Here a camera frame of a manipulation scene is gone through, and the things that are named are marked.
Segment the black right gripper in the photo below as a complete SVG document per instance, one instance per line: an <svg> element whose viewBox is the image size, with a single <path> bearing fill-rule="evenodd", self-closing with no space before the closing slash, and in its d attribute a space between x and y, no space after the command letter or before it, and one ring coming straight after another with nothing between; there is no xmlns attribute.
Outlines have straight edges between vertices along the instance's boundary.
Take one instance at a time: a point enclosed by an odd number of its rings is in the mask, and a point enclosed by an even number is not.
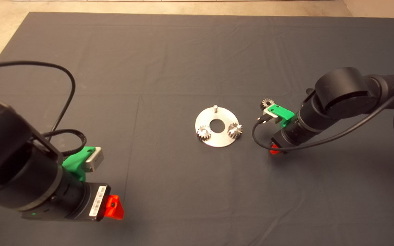
<svg viewBox="0 0 394 246"><path fill-rule="evenodd" d="M279 148L292 148L300 146L302 143L293 139L294 136L289 136L289 131L285 127L279 129L272 136L272 146L270 153L276 155L280 153Z"/></svg>

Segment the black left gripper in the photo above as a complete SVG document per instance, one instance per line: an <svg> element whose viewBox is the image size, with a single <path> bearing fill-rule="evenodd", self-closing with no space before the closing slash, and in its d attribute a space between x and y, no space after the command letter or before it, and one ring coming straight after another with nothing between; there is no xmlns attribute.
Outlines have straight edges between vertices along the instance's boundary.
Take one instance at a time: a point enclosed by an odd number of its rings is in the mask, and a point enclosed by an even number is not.
<svg viewBox="0 0 394 246"><path fill-rule="evenodd" d="M123 220L119 196L110 192L107 183L81 181L64 172L56 191L39 206L22 212L21 217L38 221Z"/></svg>

